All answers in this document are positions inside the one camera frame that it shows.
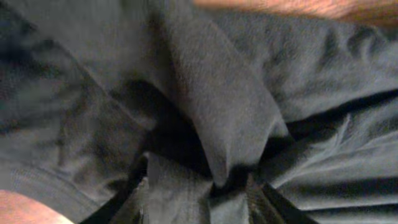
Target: brown surface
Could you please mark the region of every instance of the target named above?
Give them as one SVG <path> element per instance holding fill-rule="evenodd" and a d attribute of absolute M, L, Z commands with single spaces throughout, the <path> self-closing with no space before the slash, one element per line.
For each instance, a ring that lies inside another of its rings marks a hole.
<path fill-rule="evenodd" d="M 194 0 L 202 7 L 234 8 L 283 15 L 325 17 L 379 26 L 398 25 L 398 0 Z M 71 224 L 25 196 L 0 190 L 0 223 Z"/>
<path fill-rule="evenodd" d="M 72 224 L 47 206 L 23 195 L 0 190 L 1 224 Z"/>

